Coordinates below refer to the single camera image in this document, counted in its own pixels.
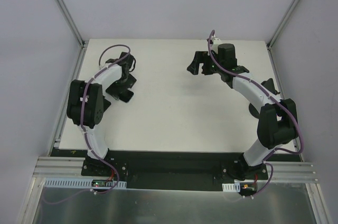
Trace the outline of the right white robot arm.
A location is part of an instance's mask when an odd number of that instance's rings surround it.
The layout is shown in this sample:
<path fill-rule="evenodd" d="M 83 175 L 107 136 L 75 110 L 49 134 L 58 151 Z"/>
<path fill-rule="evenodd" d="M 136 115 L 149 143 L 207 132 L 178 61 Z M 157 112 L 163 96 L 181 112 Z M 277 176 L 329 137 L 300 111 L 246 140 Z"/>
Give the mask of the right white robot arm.
<path fill-rule="evenodd" d="M 196 51 L 187 70 L 193 75 L 219 74 L 223 82 L 242 94 L 259 113 L 258 138 L 243 153 L 238 165 L 242 178 L 251 178 L 257 172 L 256 166 L 275 149 L 298 137 L 295 102 L 282 99 L 275 90 L 256 82 L 246 67 L 237 64 L 233 44 L 219 44 L 216 50 Z"/>

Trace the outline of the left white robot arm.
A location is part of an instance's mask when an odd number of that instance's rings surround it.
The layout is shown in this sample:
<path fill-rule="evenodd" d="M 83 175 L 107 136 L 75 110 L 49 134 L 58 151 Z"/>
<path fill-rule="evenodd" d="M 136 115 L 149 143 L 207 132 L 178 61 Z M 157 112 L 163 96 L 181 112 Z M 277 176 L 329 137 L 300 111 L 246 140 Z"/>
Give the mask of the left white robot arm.
<path fill-rule="evenodd" d="M 105 141 L 102 119 L 114 100 L 128 103 L 136 83 L 132 75 L 136 59 L 123 52 L 118 59 L 109 59 L 88 81 L 73 80 L 70 85 L 67 117 L 81 131 L 87 155 L 96 159 L 93 169 L 101 176 L 111 171 L 111 162 L 105 159 L 108 146 Z"/>

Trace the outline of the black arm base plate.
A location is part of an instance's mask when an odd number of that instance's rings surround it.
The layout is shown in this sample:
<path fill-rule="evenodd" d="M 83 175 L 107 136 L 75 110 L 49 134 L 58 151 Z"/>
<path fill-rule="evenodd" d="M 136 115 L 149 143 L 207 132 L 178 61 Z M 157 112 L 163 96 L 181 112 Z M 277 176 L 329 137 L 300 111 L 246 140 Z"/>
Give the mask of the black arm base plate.
<path fill-rule="evenodd" d="M 300 163 L 298 157 L 283 154 L 255 167 L 240 164 L 240 153 L 109 151 L 103 162 L 91 159 L 84 150 L 53 149 L 51 155 L 81 157 L 80 174 L 93 177 L 95 189 L 118 182 L 128 189 L 219 192 L 227 184 L 242 182 L 257 191 L 259 182 L 277 177 L 279 167 Z"/>

